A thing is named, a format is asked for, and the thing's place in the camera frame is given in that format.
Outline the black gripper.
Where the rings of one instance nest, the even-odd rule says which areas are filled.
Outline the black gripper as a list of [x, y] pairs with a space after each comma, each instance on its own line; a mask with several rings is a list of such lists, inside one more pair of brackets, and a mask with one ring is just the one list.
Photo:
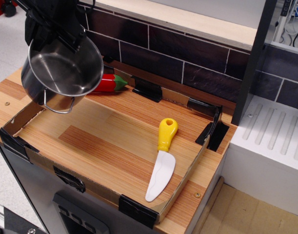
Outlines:
[[77, 12], [78, 0], [17, 0], [15, 3], [26, 12], [25, 41], [35, 51], [59, 40], [76, 53], [86, 38]]

